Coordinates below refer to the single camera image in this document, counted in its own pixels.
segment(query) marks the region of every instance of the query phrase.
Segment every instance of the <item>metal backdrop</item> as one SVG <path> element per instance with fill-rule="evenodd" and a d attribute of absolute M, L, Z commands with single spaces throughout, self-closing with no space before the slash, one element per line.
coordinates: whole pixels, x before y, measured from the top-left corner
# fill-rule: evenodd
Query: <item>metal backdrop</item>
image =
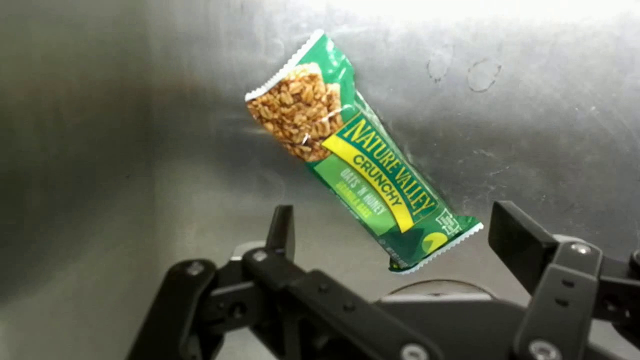
<path fill-rule="evenodd" d="M 296 206 L 298 265 L 374 301 L 429 279 L 526 305 L 487 233 L 413 276 L 243 97 L 324 29 L 440 195 L 640 245 L 640 9 L 501 0 L 0 3 L 0 358 L 123 358 L 175 260 L 225 263 Z M 596 327 L 601 344 L 638 353 Z M 264 358 L 249 337 L 222 358 Z"/>

